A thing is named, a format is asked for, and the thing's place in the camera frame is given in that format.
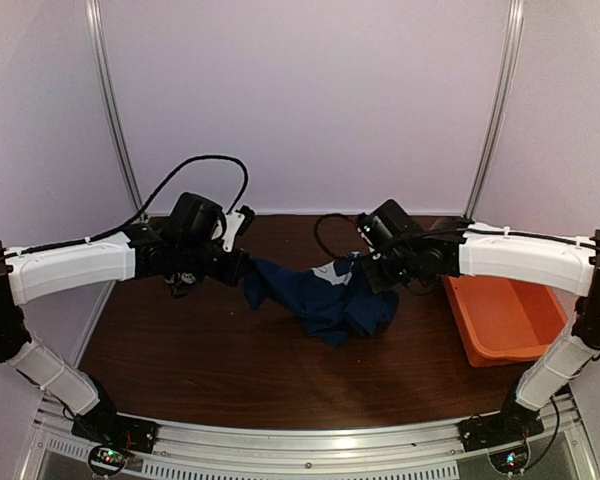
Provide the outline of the navy white clothing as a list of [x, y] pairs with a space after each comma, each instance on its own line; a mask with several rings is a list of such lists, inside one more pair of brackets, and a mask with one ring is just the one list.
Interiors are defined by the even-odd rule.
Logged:
[[251, 310], [272, 300], [300, 320], [307, 336], [329, 345], [374, 336], [392, 323], [399, 306], [395, 290], [372, 291], [358, 252], [304, 271], [256, 259], [243, 288]]

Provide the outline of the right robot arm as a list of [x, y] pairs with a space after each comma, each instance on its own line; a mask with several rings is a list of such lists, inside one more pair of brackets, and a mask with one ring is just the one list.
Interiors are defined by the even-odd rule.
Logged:
[[393, 199], [356, 219], [370, 251], [361, 259], [373, 292], [441, 276], [485, 276], [577, 296], [576, 319], [527, 369], [486, 424], [499, 440], [522, 436], [551, 397], [600, 356], [600, 230], [560, 237], [447, 218], [423, 228]]

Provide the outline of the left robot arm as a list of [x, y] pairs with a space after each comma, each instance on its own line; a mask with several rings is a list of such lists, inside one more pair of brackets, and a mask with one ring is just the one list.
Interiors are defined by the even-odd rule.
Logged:
[[150, 277], [163, 278], [174, 298], [206, 278], [234, 287], [250, 266], [234, 242], [254, 217], [247, 206], [224, 212], [207, 198], [184, 193], [158, 228], [131, 222], [60, 246], [6, 249], [0, 242], [0, 363], [61, 400], [101, 443], [117, 442], [124, 424], [104, 388], [27, 330], [23, 305], [86, 285]]

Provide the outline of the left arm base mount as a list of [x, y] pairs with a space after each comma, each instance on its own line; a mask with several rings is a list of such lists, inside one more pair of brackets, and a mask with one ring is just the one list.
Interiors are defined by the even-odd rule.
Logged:
[[116, 415], [112, 423], [93, 424], [84, 417], [73, 421], [71, 434], [122, 452], [152, 453], [158, 434], [153, 421]]

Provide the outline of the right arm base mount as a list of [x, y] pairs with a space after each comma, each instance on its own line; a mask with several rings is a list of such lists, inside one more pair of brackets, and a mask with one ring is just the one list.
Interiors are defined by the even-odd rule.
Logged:
[[522, 442], [528, 436], [544, 432], [539, 418], [528, 419], [502, 412], [472, 416], [460, 421], [457, 427], [465, 452]]

